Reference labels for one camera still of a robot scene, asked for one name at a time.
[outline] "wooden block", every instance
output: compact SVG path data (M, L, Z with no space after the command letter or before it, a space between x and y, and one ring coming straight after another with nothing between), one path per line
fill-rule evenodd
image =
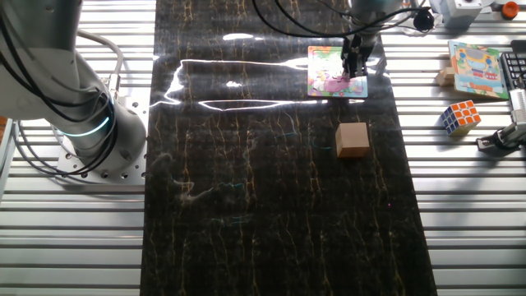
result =
M363 157L369 151L369 136L365 123L341 123L336 130L336 150L339 158Z
M454 80L454 74L456 73L454 72L453 67L446 67L441 72L446 80Z
M435 80L439 86L452 86L454 84L454 68L447 67L440 70Z

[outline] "colorful card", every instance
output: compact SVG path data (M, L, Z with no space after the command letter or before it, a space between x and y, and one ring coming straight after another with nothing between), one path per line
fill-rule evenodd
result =
M342 77L341 47L309 46L307 93L310 96L366 98L367 77Z
M499 51L480 45L450 41L454 87L458 91L509 99Z

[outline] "rubik's cube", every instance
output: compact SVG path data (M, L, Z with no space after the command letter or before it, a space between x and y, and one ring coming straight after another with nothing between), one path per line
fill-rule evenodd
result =
M441 115L441 120L449 136L465 135L482 121L471 100L452 104Z

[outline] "black marble surface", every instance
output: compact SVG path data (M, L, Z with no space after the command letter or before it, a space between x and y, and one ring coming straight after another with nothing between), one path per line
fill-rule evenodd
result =
M247 0L158 1L141 295L436 295L381 45L365 102L307 98L309 45L341 39L271 32ZM371 153L338 160L356 122Z

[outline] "black keyboard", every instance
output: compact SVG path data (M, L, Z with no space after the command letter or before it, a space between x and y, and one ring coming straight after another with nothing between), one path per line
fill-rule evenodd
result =
M501 55L502 67L508 90L518 88L517 80L523 72L523 79L526 79L526 53L503 53Z

